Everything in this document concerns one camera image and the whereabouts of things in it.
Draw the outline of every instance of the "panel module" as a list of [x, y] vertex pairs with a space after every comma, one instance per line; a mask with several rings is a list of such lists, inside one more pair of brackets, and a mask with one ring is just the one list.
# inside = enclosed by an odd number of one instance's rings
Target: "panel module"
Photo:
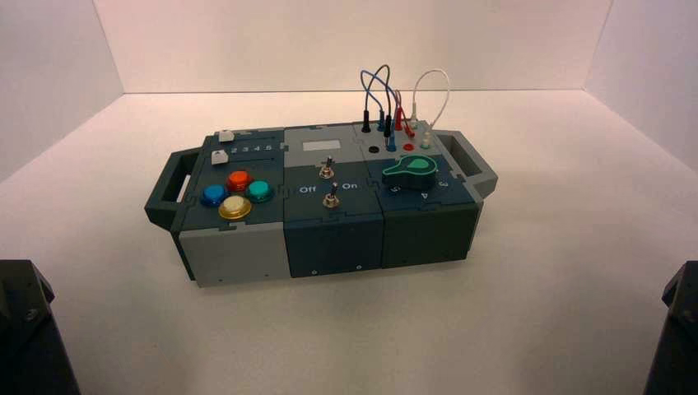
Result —
[[377, 127], [217, 132], [170, 156], [147, 215], [200, 286], [466, 258], [495, 173], [460, 132], [419, 121], [389, 151]]

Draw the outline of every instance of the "white push button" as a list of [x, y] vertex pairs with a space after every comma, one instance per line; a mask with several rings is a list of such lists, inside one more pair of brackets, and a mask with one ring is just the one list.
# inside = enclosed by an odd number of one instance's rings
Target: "white push button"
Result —
[[232, 142], [235, 139], [235, 134], [232, 130], [221, 130], [218, 132], [218, 142]]
[[228, 154], [223, 150], [214, 151], [211, 153], [211, 164], [222, 165], [228, 163]]

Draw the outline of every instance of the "white backdrop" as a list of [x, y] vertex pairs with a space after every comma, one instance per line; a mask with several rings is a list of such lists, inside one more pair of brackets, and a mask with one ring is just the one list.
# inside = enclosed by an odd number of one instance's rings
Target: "white backdrop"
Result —
[[616, 0], [586, 89], [698, 170], [698, 2]]
[[126, 92], [355, 90], [381, 63], [401, 88], [580, 88], [609, 4], [95, 0]]
[[90, 0], [0, 2], [0, 181], [121, 93]]

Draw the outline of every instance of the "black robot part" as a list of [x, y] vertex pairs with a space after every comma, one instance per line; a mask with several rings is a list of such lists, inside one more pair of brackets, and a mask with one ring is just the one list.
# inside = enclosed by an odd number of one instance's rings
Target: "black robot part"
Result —
[[0, 260], [0, 393], [79, 395], [53, 299], [31, 261]]
[[686, 262], [667, 284], [669, 307], [645, 395], [698, 393], [698, 261]]

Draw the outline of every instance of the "red button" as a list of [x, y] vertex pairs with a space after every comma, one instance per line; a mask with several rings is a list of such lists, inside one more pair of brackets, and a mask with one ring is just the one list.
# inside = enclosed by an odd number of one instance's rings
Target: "red button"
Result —
[[240, 192], [244, 191], [252, 181], [252, 177], [246, 171], [234, 171], [228, 176], [226, 187], [231, 192]]

